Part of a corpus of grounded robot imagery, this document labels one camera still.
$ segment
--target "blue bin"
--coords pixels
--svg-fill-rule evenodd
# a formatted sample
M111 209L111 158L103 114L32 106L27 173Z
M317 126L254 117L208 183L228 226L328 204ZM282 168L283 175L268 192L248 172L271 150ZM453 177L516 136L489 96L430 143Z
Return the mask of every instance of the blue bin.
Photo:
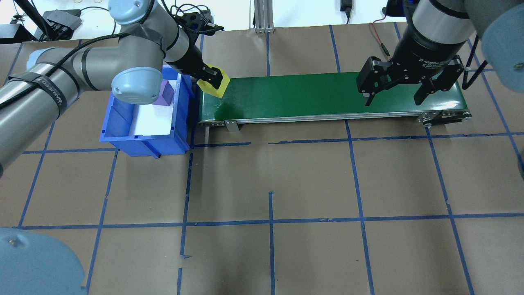
M131 135L135 105L116 99L112 94L100 134L101 142L109 142L130 156L152 156L185 154L187 144L189 100L193 99L191 78L181 75L171 67L163 67L166 80L177 80L173 97L171 132L167 135Z

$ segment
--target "power adapter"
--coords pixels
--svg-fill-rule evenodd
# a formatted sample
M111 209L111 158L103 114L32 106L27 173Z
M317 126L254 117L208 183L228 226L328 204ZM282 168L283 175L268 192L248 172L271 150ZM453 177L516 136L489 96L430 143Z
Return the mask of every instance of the power adapter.
M350 18L351 9L353 9L353 0L340 0L340 11L346 12L348 20Z

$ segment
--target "conveyor belt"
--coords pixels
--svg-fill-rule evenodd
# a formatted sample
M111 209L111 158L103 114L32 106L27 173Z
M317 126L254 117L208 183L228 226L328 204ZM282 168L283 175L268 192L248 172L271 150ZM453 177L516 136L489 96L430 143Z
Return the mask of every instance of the conveyor belt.
M201 125L228 122L269 123L408 117L431 114L456 115L468 111L458 84L447 92L430 95L416 106L418 85L399 85L383 91L366 107L357 92L358 72L296 76L233 78L222 99L204 93L200 101Z

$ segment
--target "yellow object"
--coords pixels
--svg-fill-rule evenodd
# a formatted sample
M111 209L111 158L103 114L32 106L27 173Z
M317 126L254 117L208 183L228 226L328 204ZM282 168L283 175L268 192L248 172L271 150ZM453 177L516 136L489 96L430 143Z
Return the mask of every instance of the yellow object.
M211 94L218 98L222 98L224 96L224 93L226 92L227 85L229 85L230 78L223 69L219 67L215 68L219 69L220 72L222 72L222 82L220 83L220 87L218 89L215 89L211 84L209 84L206 81L198 80L196 83L200 87L200 89L202 89L202 91L204 91L205 93Z

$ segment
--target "cable strap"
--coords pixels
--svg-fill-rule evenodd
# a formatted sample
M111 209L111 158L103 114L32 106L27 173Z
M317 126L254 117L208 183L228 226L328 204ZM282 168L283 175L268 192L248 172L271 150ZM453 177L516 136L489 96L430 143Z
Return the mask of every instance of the cable strap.
M9 82L23 81L32 85L37 85L40 89L45 91L58 106L59 115L63 114L67 109L67 100L63 92L57 87L57 85L49 79L49 77L35 73L35 72L23 72L16 75L9 76Z

